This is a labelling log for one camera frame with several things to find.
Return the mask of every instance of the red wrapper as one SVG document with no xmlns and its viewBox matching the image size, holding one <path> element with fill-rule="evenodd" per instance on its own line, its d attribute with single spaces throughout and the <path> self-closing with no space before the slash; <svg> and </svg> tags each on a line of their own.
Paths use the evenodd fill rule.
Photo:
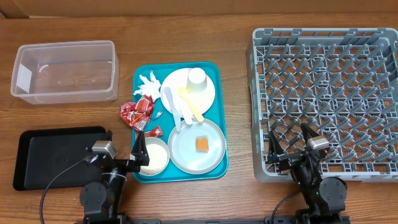
<svg viewBox="0 0 398 224">
<path fill-rule="evenodd" d="M 161 137 L 163 136 L 163 131 L 162 128 L 160 128 L 160 126 L 156 126 L 154 129 L 152 129 L 151 131 L 147 131 L 144 133 L 145 138 L 147 137 Z"/>
<path fill-rule="evenodd" d="M 127 102 L 121 105 L 119 115 L 130 127 L 142 131 L 150 120 L 154 105 L 151 97 L 143 96 L 137 103 Z"/>
</svg>

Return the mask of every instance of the plastic spoon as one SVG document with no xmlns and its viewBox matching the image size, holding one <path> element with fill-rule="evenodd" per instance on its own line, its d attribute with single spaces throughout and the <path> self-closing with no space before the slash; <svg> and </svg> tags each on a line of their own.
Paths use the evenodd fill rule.
<svg viewBox="0 0 398 224">
<path fill-rule="evenodd" d="M 192 103 L 191 99 L 189 98 L 189 92 L 185 87 L 180 87 L 178 88 L 178 94 L 180 95 L 181 98 L 183 98 L 189 105 L 189 107 L 192 110 L 193 115 L 197 118 L 199 122 L 203 122 L 205 118 L 203 115 L 200 113 L 198 108 Z"/>
</svg>

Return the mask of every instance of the white plastic cup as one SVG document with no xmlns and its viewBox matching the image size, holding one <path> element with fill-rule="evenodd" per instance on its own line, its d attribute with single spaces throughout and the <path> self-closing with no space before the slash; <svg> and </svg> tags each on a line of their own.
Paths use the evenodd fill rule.
<svg viewBox="0 0 398 224">
<path fill-rule="evenodd" d="M 199 93 L 206 90 L 207 75 L 201 68 L 193 68 L 188 73 L 187 90 L 190 93 Z"/>
</svg>

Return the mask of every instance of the white plate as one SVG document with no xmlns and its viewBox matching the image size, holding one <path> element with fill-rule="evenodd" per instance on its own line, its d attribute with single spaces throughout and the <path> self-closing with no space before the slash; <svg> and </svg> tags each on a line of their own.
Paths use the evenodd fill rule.
<svg viewBox="0 0 398 224">
<path fill-rule="evenodd" d="M 207 138 L 208 152 L 197 151 L 196 139 L 200 137 Z M 177 132 L 173 129 L 167 145 L 173 163 L 189 174 L 204 174 L 213 170 L 223 160 L 226 150 L 223 132 L 209 119 L 202 123 L 194 121 L 192 125 L 181 121 L 181 130 Z"/>
<path fill-rule="evenodd" d="M 188 72 L 191 69 L 192 68 L 181 68 L 172 72 L 170 75 L 166 77 L 160 88 L 160 99 L 162 100 L 164 107 L 171 113 L 172 110 L 170 108 L 169 101 L 167 100 L 167 97 L 164 93 L 164 88 L 167 86 L 170 87 L 173 95 L 174 106 L 176 109 L 180 110 L 181 117 L 182 117 L 182 111 L 180 108 L 181 104 L 180 101 L 182 99 L 178 95 L 177 91 L 179 87 L 187 87 Z M 198 108 L 201 114 L 204 114 L 208 109 L 210 109 L 216 96 L 216 90 L 213 81 L 211 80 L 211 78 L 209 78 L 209 76 L 207 76 L 206 78 L 207 78 L 206 90 L 204 90 L 201 93 L 190 93 L 192 102 Z M 193 113 L 191 110 L 187 110 L 187 112 L 188 115 L 193 117 Z"/>
</svg>

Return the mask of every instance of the teal tray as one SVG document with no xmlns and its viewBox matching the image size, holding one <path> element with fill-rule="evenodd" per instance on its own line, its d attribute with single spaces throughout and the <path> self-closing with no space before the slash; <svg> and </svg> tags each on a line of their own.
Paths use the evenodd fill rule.
<svg viewBox="0 0 398 224">
<path fill-rule="evenodd" d="M 167 75 L 180 69 L 180 68 L 202 68 L 206 74 L 211 78 L 215 85 L 216 97 L 214 103 L 210 109 L 203 114 L 203 116 L 212 122 L 216 123 L 222 130 L 226 139 L 226 128 L 225 128 L 225 115 L 224 115 L 224 103 L 223 93 L 221 90 L 220 71 L 218 67 L 211 62 L 187 62 L 187 63 L 167 63 L 167 64 L 156 64 L 156 65 L 144 65 L 139 67 L 132 78 L 132 91 L 138 90 L 138 86 L 142 84 L 139 75 L 143 75 L 149 79 L 150 71 L 154 71 L 156 79 L 163 83 Z M 133 102 L 137 102 L 141 96 L 136 95 L 132 97 Z M 163 130 L 163 136 L 161 140 L 166 142 L 169 140 L 169 135 L 175 127 L 173 115 L 169 113 L 163 106 L 162 101 L 159 99 L 155 102 L 154 114 L 162 110 L 163 115 L 156 119 L 149 121 L 149 124 L 145 127 L 145 131 L 150 131 L 157 125 Z M 136 131 L 132 130 L 132 145 L 136 140 Z M 188 174 L 174 165 L 170 160 L 167 167 L 159 174 L 150 177 L 134 173 L 134 177 L 142 183 L 160 183 L 160 182 L 173 182 L 173 181 L 184 181 L 184 180 L 203 180 L 203 179 L 216 179 L 222 177 L 228 169 L 228 147 L 225 150 L 223 160 L 220 162 L 218 167 L 205 174 Z"/>
</svg>

